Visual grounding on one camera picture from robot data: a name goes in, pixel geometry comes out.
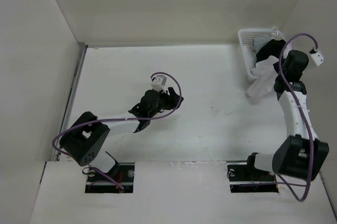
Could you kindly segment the white tank top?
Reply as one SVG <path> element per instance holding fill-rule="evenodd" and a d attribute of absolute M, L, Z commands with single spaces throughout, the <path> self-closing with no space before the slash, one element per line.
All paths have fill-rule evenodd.
<path fill-rule="evenodd" d="M 269 56 L 267 59 L 257 62 L 251 69 L 251 73 L 256 80 L 247 89 L 247 94 L 252 98 L 260 98 L 269 93 L 275 84 L 278 76 L 274 69 L 274 64 L 278 65 L 279 59 L 275 56 Z"/>

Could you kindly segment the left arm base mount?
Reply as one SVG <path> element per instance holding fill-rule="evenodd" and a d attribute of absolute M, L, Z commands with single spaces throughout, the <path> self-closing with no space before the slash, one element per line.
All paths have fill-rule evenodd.
<path fill-rule="evenodd" d="M 87 194 L 132 194 L 134 189 L 135 163 L 118 163 L 106 175 L 91 167 L 82 169 L 86 176 Z"/>

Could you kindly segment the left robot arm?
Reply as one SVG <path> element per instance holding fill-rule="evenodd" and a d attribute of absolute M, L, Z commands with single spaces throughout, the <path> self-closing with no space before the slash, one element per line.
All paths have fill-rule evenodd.
<path fill-rule="evenodd" d="M 115 117 L 114 121 L 102 121 L 90 111 L 83 113 L 73 126 L 89 121 L 99 122 L 78 127 L 60 139 L 63 148 L 81 167 L 91 166 L 100 170 L 106 181 L 113 181 L 118 175 L 118 162 L 102 146 L 108 137 L 121 134 L 135 134 L 150 125 L 151 118 L 165 110 L 178 109 L 184 98 L 174 88 L 167 91 L 150 89 L 140 102 L 125 114 Z"/>

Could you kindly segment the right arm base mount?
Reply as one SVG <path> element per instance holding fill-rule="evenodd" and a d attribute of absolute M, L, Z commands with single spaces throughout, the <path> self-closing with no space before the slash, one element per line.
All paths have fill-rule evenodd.
<path fill-rule="evenodd" d="M 275 175 L 251 171 L 245 161 L 227 162 L 227 178 L 231 193 L 278 193 Z"/>

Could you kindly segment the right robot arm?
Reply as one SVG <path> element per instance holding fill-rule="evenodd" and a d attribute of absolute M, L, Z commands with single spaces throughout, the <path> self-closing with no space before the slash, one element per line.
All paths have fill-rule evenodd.
<path fill-rule="evenodd" d="M 308 63 L 308 55 L 299 50 L 289 51 L 283 62 L 274 91 L 283 110 L 286 139 L 274 154 L 254 152 L 249 155 L 244 166 L 249 179 L 271 173 L 312 181 L 319 173 L 329 145 L 319 140 L 306 107 L 307 90 L 300 78 Z"/>

